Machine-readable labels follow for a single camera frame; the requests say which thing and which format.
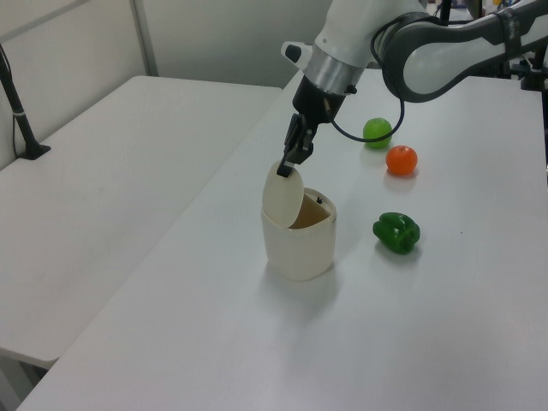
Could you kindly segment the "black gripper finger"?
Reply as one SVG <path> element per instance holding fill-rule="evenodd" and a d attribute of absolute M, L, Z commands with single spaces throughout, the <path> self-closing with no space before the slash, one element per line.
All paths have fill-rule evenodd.
<path fill-rule="evenodd" d="M 315 128 L 299 127 L 295 132 L 294 142 L 290 148 L 290 162 L 302 164 L 313 154 Z"/>
<path fill-rule="evenodd" d="M 277 175 L 287 178 L 296 164 L 301 163 L 300 142 L 303 135 L 303 117 L 294 113 L 289 122 L 284 141 L 283 157 L 277 167 Z"/>

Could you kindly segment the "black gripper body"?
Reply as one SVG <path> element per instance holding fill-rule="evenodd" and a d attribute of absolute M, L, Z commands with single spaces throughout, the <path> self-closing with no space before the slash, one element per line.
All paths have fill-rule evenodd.
<path fill-rule="evenodd" d="M 292 104 L 307 126 L 318 126 L 332 121 L 344 99 L 344 95 L 325 92 L 303 76 Z"/>

